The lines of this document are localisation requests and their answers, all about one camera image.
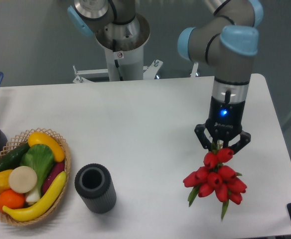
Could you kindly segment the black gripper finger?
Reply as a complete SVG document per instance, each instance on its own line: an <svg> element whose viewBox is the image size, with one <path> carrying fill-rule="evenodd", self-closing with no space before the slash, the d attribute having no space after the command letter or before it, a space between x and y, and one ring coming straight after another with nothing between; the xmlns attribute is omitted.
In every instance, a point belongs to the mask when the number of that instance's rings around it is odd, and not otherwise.
<svg viewBox="0 0 291 239"><path fill-rule="evenodd" d="M216 141L213 138L210 141L210 139L205 134L205 130L206 130L205 124L198 124L195 127L194 132L204 149L215 150L217 148Z"/></svg>
<svg viewBox="0 0 291 239"><path fill-rule="evenodd" d="M242 131L240 133L240 139L229 148L233 150L234 153L239 152L242 148L244 148L251 141L251 135L248 132Z"/></svg>

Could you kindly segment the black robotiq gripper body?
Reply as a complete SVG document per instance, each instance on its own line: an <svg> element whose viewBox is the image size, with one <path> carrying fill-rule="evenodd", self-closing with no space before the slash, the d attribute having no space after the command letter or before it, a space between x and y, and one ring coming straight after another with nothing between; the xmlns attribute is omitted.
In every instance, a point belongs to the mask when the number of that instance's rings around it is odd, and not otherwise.
<svg viewBox="0 0 291 239"><path fill-rule="evenodd" d="M242 132L242 117L245 101L225 104L211 97L209 116L205 126L213 141L223 141L227 147L229 142Z"/></svg>

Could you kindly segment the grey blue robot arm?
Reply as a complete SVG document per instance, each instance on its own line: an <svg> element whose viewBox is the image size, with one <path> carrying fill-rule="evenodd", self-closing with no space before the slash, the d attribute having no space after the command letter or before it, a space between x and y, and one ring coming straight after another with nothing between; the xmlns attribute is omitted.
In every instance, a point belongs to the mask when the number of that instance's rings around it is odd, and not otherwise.
<svg viewBox="0 0 291 239"><path fill-rule="evenodd" d="M257 0L208 0L206 5L214 19L202 28L183 30L177 41L182 58L216 70L209 116L195 133L209 151L221 142L238 152L251 140L241 120L264 12ZM95 36L103 47L111 81L145 79L144 45L150 29L135 1L76 0L67 13L83 35Z"/></svg>

